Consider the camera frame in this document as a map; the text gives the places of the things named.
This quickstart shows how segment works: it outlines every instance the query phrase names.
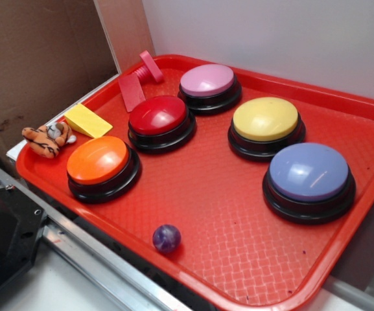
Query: yellow block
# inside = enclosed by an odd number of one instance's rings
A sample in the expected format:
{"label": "yellow block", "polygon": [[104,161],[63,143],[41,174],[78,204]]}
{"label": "yellow block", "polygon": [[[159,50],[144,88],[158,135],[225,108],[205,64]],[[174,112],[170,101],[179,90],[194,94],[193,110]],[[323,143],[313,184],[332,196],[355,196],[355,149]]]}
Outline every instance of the yellow block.
{"label": "yellow block", "polygon": [[113,126],[82,104],[77,104],[64,114],[70,127],[92,138],[102,137]]}

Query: red tray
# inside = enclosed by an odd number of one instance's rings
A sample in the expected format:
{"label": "red tray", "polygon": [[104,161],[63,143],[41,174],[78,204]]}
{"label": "red tray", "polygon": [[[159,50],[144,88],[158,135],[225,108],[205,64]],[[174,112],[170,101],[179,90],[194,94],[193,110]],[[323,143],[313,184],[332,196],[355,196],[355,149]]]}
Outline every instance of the red tray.
{"label": "red tray", "polygon": [[[143,85],[146,98],[174,95],[182,74],[205,64],[177,55],[155,58],[162,84]],[[134,72],[133,66],[124,75]],[[267,208],[262,178],[268,163],[237,157],[227,131],[234,109],[197,117],[197,133],[183,148],[163,155],[140,154],[143,173],[123,197],[97,205],[73,198],[66,163],[89,137],[45,159],[24,147],[18,172],[139,256],[222,310],[290,310],[321,287],[374,202],[374,100],[233,68],[242,100],[275,96],[291,101],[307,127],[305,141],[329,145],[347,160],[356,179],[353,208],[324,225],[287,222]],[[107,135],[127,137],[128,114],[117,79],[84,101],[113,125]],[[174,224],[179,249],[159,254],[152,233]]]}

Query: lavender button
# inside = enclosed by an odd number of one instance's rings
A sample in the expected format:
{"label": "lavender button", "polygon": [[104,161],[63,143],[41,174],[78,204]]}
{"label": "lavender button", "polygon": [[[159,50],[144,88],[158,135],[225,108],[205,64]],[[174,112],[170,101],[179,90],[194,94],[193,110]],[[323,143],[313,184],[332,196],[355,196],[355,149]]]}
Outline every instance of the lavender button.
{"label": "lavender button", "polygon": [[288,198],[318,202],[344,187],[349,168],[344,157],[317,143],[295,144],[278,152],[269,166],[273,186]]}

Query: button top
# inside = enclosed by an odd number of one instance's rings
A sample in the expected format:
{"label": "button top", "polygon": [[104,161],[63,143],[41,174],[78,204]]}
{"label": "button top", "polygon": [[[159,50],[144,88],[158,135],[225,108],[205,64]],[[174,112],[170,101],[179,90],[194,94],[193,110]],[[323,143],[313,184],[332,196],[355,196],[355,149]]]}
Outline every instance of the button top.
{"label": "button top", "polygon": [[182,90],[195,97],[210,97],[220,94],[232,86],[233,83],[233,70],[216,63],[192,68],[181,77]]}
{"label": "button top", "polygon": [[318,202],[332,198],[344,187],[349,167],[331,147],[301,143],[278,152],[269,166],[273,186],[288,198]]}
{"label": "button top", "polygon": [[233,116],[234,129],[251,141],[274,141],[298,125],[298,110],[287,100],[262,97],[240,105]]}
{"label": "button top", "polygon": [[141,135],[159,135],[176,128],[186,115],[187,108],[180,98],[159,96],[136,106],[129,116],[129,123]]}
{"label": "button top", "polygon": [[67,172],[82,185],[102,183],[118,174],[126,165],[129,151],[120,138],[104,136],[79,146],[67,161]]}

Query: plush toy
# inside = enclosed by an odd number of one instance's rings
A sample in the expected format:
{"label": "plush toy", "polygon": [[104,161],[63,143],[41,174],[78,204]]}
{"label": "plush toy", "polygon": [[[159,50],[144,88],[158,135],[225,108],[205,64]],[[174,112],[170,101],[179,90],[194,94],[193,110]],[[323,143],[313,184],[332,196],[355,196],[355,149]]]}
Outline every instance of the plush toy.
{"label": "plush toy", "polygon": [[70,126],[65,123],[53,123],[52,125],[34,128],[24,128],[23,137],[30,148],[42,157],[52,159],[58,155],[60,148],[65,144],[76,141],[76,136]]}

